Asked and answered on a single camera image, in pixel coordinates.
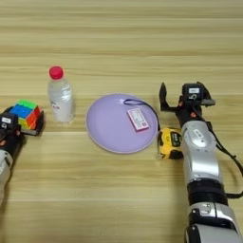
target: white sticker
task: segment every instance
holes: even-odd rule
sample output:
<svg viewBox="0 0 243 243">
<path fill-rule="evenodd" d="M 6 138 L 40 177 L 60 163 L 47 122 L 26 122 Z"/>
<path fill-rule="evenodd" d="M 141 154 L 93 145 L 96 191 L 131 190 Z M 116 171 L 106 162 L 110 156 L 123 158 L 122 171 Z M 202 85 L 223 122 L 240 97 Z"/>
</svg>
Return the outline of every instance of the white sticker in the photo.
<svg viewBox="0 0 243 243">
<path fill-rule="evenodd" d="M 190 94 L 199 94 L 200 89 L 198 87 L 191 87 L 189 88 L 189 93 Z"/>
<path fill-rule="evenodd" d="M 9 119 L 9 118 L 2 118 L 2 122 L 11 124 L 11 119 Z"/>
</svg>

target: plastic water bottle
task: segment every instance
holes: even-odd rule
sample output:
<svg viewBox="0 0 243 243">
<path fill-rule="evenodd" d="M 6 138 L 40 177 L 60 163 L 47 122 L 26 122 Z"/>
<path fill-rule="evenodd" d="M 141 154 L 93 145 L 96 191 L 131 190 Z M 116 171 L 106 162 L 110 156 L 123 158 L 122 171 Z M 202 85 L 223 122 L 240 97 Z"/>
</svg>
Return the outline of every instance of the plastic water bottle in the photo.
<svg viewBox="0 0 243 243">
<path fill-rule="evenodd" d="M 48 96 L 57 122 L 71 122 L 73 119 L 72 88 L 59 66 L 49 70 Z"/>
</svg>

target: bottle label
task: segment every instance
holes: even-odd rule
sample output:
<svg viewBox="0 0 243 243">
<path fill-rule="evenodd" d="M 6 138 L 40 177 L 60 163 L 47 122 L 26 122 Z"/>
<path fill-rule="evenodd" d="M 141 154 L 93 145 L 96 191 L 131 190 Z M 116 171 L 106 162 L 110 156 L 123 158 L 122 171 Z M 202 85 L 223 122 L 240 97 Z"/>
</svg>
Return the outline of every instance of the bottle label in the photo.
<svg viewBox="0 0 243 243">
<path fill-rule="evenodd" d="M 67 98 L 63 101 L 50 101 L 57 122 L 70 122 L 73 118 L 73 101 Z"/>
</svg>

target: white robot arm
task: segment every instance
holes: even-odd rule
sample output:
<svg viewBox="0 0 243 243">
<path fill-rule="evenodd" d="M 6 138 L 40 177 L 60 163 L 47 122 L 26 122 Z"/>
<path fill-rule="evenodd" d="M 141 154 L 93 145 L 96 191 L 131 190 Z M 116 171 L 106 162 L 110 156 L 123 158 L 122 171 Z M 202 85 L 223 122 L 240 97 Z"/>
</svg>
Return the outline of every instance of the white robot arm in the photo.
<svg viewBox="0 0 243 243">
<path fill-rule="evenodd" d="M 201 106 L 215 105 L 215 101 L 201 83 L 185 84 L 177 107 L 169 106 L 166 95 L 162 84 L 160 109 L 176 112 L 182 129 L 181 149 L 190 204 L 185 243 L 242 243 L 216 159 L 218 140 L 211 125 L 201 117 Z"/>
</svg>

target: purple plate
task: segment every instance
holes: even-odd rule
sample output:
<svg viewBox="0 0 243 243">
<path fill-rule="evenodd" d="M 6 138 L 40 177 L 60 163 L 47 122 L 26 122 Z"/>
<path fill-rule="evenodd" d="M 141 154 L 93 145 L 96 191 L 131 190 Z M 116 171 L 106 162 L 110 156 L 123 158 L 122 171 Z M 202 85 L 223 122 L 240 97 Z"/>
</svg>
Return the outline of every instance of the purple plate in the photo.
<svg viewBox="0 0 243 243">
<path fill-rule="evenodd" d="M 103 96 L 95 101 L 86 115 L 89 136 L 102 148 L 120 154 L 131 154 L 149 146 L 158 133 L 158 121 L 154 112 L 146 105 L 123 104 L 126 99 L 137 97 L 125 94 Z M 127 116 L 127 110 L 139 108 L 149 128 L 136 132 Z"/>
</svg>

